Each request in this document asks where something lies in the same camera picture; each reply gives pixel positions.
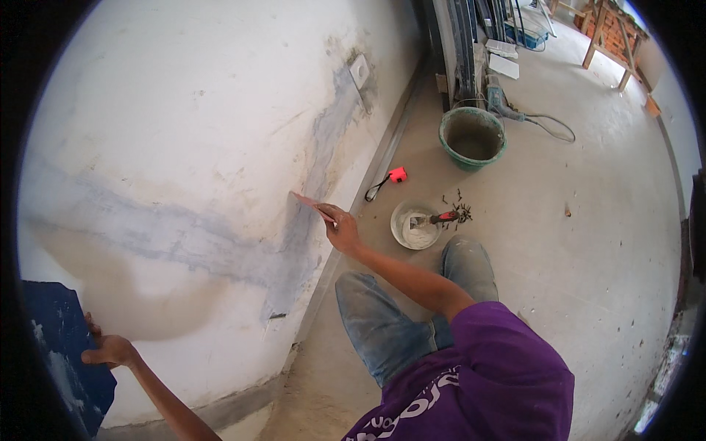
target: knee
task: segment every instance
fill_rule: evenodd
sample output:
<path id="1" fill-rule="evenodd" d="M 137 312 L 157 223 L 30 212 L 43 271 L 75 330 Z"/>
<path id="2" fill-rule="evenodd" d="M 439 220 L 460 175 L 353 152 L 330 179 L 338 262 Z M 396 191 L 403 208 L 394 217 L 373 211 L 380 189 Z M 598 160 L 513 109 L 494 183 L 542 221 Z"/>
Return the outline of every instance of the knee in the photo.
<path id="1" fill-rule="evenodd" d="M 366 283 L 369 283 L 370 279 L 374 280 L 373 276 L 360 271 L 345 271 L 336 280 L 336 296 L 360 292 L 366 288 Z"/>
<path id="2" fill-rule="evenodd" d="M 452 237 L 449 242 L 446 243 L 446 248 L 475 248 L 483 246 L 476 239 L 465 234 L 456 234 Z"/>

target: person's left hand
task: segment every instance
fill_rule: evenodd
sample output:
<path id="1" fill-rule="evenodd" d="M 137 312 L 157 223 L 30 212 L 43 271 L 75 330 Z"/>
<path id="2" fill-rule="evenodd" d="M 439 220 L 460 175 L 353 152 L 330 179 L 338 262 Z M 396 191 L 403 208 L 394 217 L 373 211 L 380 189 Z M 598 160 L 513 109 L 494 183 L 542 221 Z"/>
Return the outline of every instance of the person's left hand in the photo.
<path id="1" fill-rule="evenodd" d="M 93 322 L 90 313 L 86 313 L 84 317 L 98 349 L 82 352 L 81 361 L 86 364 L 106 363 L 111 369 L 118 366 L 132 368 L 139 357 L 132 343 L 119 335 L 103 335 L 100 326 Z"/>

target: scraper with red handle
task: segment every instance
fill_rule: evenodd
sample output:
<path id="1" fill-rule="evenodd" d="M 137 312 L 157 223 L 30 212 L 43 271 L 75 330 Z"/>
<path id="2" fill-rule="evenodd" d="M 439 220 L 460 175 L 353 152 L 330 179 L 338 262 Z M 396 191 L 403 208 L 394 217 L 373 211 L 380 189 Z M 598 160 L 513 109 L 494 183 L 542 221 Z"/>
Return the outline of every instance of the scraper with red handle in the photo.
<path id="1" fill-rule="evenodd" d="M 420 216 L 409 218 L 409 229 L 422 228 L 427 225 L 435 225 L 440 222 L 451 222 L 458 219 L 458 211 L 452 210 L 441 213 L 439 216 Z"/>

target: blue hawk board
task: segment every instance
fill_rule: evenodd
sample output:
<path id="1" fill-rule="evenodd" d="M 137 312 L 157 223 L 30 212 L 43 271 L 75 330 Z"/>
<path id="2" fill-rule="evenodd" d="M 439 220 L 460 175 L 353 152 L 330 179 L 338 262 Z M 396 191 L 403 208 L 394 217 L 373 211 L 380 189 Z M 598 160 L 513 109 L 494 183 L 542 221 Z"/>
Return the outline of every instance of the blue hawk board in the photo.
<path id="1" fill-rule="evenodd" d="M 86 365 L 81 353 L 97 349 L 76 291 L 57 282 L 23 280 L 30 327 L 74 427 L 93 438 L 113 404 L 117 382 L 104 365 Z"/>

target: stack of bricks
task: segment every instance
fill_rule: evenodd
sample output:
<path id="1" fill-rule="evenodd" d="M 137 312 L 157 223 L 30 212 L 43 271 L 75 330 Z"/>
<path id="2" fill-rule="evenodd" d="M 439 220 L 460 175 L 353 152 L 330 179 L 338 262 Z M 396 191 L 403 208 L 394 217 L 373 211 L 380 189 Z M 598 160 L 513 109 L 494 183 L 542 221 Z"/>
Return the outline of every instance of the stack of bricks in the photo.
<path id="1" fill-rule="evenodd" d="M 574 24 L 581 29 L 583 20 L 583 17 L 575 16 Z M 591 14 L 591 22 L 589 23 L 586 31 L 586 35 L 590 38 L 593 38 L 593 33 L 596 31 L 596 20 L 597 17 L 595 17 L 594 14 Z M 625 31 L 628 33 L 628 41 L 630 42 L 630 49 L 628 50 L 632 51 L 635 46 L 635 29 L 631 23 L 625 23 Z M 618 19 L 611 13 L 606 14 L 606 21 L 603 24 L 603 40 L 605 41 L 605 47 L 609 52 L 628 63 L 628 57 L 625 55 L 625 40 L 623 39 L 623 31 L 620 29 Z"/>

